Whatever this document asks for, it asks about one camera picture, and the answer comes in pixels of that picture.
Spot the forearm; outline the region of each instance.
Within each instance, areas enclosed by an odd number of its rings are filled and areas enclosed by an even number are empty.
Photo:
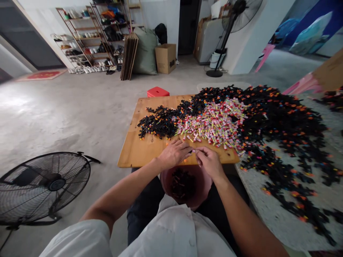
[[[157,158],[120,180],[101,196],[84,214],[82,220],[100,219],[112,232],[114,222],[134,203],[147,184],[163,171]]]
[[[214,180],[228,217],[232,234],[244,256],[288,256],[280,241],[250,210],[223,174]]]

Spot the stacked boards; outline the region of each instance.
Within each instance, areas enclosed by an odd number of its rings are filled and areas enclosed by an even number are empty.
[[[125,35],[124,61],[121,67],[120,80],[131,80],[137,45],[138,37],[135,33]]]

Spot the white sleeve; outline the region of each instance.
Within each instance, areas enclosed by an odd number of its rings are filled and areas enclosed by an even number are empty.
[[[59,232],[40,257],[112,257],[110,231],[102,220],[85,220]]]

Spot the gray floor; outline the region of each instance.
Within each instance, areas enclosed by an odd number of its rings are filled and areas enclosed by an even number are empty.
[[[62,220],[44,227],[22,226],[12,234],[1,255],[38,256],[59,231],[76,223],[97,198],[129,174],[130,170],[116,164],[136,101],[146,97],[148,89],[159,86],[171,95],[182,95],[197,93],[200,83],[245,81],[283,91],[324,60],[274,50],[257,74],[210,78],[192,56],[180,56],[180,65],[169,75],[139,75],[120,81],[119,73],[65,73],[54,80],[0,85],[1,176],[19,163],[49,152],[83,151],[103,162],[92,164],[86,188],[60,211]],[[6,236],[1,227],[1,243]],[[125,249],[126,215],[114,225],[110,245],[113,256]]]

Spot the fingers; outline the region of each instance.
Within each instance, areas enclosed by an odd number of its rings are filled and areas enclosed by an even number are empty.
[[[195,155],[195,159],[197,160],[197,163],[198,163],[199,167],[201,168],[203,165],[203,162],[199,159],[199,157],[197,155]]]
[[[184,159],[187,159],[189,156],[192,156],[192,154],[191,154],[191,153],[186,154],[186,156],[184,157]]]
[[[197,147],[196,150],[200,150],[204,152],[206,156],[210,155],[213,152],[211,149],[207,148],[206,146]]]
[[[216,151],[213,151],[210,148],[207,148],[206,146],[197,147],[196,150],[200,150],[204,152],[205,156],[208,156],[208,157],[215,156],[217,154]]]
[[[181,144],[182,144],[182,141],[179,139],[174,143],[174,145],[176,145],[176,146],[181,145]]]
[[[182,150],[182,149],[185,149],[185,148],[189,147],[189,144],[187,142],[183,142],[181,144],[178,144],[177,146],[178,146],[179,150]]]
[[[195,150],[195,154],[201,160],[201,162],[204,162],[204,160],[207,158],[205,156],[205,154],[202,151],[198,150],[198,149]]]
[[[185,149],[181,150],[182,155],[187,155],[190,151],[193,150],[193,147],[186,147]]]

